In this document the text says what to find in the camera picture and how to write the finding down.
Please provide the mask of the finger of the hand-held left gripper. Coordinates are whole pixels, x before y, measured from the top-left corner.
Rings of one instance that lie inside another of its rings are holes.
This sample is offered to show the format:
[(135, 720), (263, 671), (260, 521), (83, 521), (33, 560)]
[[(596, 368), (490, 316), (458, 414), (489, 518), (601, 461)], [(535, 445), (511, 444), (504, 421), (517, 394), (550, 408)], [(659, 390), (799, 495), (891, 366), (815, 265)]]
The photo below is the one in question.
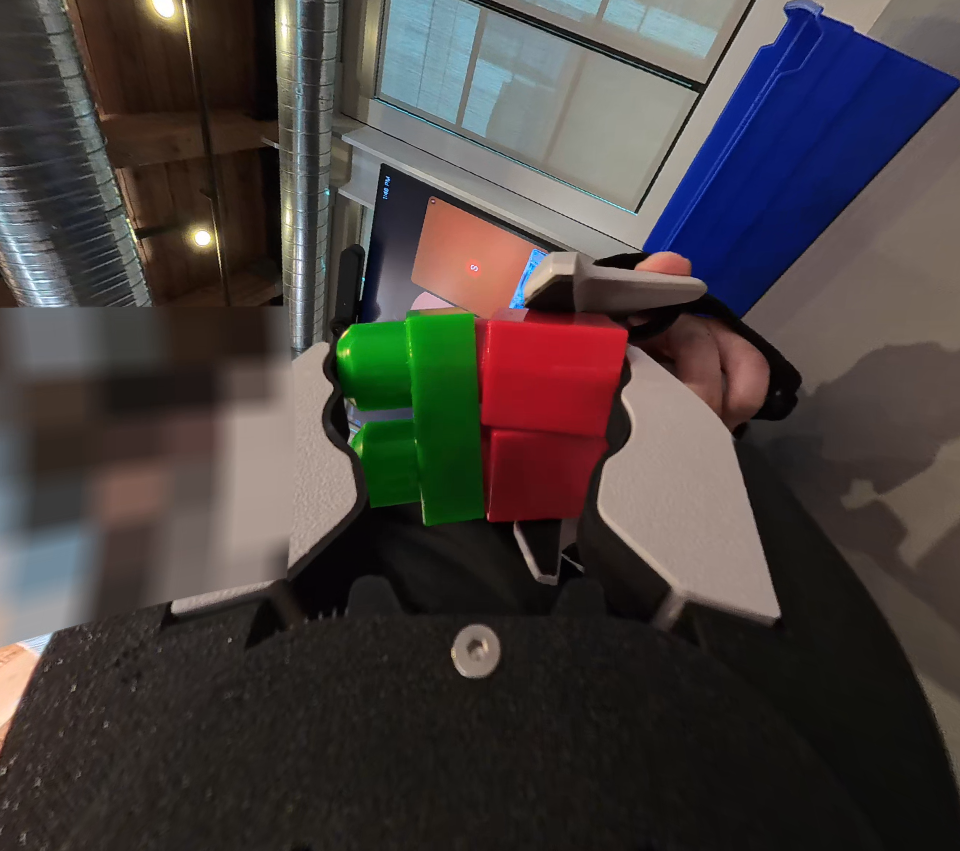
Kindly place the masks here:
[(559, 585), (564, 575), (583, 574), (576, 549), (579, 519), (515, 521), (513, 537), (534, 580)]
[(526, 281), (522, 306), (544, 313), (630, 317), (690, 304), (707, 291), (693, 277), (601, 265), (583, 253), (551, 253)]

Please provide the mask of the green mega block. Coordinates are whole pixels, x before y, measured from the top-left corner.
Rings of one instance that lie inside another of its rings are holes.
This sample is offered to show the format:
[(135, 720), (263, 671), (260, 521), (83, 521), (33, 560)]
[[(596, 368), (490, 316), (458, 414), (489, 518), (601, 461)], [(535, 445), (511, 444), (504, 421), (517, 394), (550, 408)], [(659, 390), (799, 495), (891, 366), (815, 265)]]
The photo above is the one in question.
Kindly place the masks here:
[(460, 308), (352, 325), (336, 349), (343, 397), (366, 421), (351, 439), (369, 505), (419, 504), (426, 527), (485, 514), (476, 328)]

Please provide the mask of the large window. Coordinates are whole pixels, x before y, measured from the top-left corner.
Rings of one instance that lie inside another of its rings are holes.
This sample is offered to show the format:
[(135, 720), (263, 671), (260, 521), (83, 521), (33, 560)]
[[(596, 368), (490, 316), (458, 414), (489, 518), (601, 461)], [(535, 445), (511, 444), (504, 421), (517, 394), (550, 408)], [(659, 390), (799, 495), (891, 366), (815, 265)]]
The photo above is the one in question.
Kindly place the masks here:
[(753, 0), (384, 0), (375, 93), (635, 214)]

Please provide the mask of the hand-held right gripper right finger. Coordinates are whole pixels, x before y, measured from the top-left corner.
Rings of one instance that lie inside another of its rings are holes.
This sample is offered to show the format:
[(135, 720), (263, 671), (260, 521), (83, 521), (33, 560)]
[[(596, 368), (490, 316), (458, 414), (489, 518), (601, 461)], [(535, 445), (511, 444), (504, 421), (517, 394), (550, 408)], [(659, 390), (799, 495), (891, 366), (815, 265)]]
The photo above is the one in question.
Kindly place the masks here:
[(602, 524), (665, 586), (641, 614), (673, 629), (691, 605), (762, 626), (781, 617), (732, 434), (683, 383), (636, 346), (620, 402), (624, 445), (601, 466)]

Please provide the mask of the black monitor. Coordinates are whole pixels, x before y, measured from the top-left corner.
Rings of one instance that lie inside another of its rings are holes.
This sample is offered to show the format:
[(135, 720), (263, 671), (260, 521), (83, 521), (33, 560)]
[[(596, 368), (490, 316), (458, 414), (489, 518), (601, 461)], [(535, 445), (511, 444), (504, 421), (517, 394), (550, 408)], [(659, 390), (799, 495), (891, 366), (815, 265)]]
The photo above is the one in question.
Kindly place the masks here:
[(361, 322), (438, 307), (488, 318), (521, 307), (533, 269), (561, 249), (387, 162), (371, 224)]

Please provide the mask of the wide metal duct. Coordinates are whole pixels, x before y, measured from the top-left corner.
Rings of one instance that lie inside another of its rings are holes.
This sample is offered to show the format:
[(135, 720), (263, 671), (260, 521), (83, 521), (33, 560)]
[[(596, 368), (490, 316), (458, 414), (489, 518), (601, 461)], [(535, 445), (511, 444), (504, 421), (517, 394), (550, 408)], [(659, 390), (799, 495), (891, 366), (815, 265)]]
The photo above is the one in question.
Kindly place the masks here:
[(66, 0), (1, 0), (1, 266), (17, 304), (150, 307)]

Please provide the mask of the person's left hand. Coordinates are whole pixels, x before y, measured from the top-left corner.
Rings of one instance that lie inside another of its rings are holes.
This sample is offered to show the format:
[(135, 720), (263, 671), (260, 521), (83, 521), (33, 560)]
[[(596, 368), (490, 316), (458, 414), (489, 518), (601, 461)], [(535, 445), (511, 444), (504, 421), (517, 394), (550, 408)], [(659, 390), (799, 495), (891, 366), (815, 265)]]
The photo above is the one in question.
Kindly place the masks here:
[(712, 317), (682, 314), (641, 343), (735, 433), (762, 408), (769, 365), (750, 342)]

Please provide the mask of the slim metal duct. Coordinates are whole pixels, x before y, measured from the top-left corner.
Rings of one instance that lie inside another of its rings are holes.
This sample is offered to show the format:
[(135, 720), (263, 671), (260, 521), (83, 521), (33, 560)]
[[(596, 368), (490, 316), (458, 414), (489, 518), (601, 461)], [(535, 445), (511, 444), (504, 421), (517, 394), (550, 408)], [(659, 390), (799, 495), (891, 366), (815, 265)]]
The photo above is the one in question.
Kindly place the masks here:
[(327, 314), (341, 5), (274, 0), (282, 278), (295, 354), (321, 339)]

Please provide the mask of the blue storage bin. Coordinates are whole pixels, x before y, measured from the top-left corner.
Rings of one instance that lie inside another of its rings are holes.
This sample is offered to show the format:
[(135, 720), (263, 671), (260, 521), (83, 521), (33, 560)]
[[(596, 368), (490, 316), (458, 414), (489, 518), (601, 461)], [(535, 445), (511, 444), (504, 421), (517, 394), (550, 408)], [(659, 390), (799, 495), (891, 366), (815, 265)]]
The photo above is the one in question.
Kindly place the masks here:
[(646, 238), (745, 316), (958, 90), (958, 78), (784, 5)]

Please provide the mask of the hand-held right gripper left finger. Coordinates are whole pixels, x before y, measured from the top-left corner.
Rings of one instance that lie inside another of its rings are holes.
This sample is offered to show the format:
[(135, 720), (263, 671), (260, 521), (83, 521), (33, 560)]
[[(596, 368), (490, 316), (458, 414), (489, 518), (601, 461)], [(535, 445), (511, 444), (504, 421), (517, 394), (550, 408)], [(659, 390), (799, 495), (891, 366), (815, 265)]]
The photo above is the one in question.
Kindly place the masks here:
[(293, 581), (366, 504), (363, 475), (334, 421), (343, 410), (334, 349), (319, 343), (267, 364), (268, 394), (224, 414), (220, 499), (206, 593), (179, 596), (174, 616), (268, 597), (299, 616)]

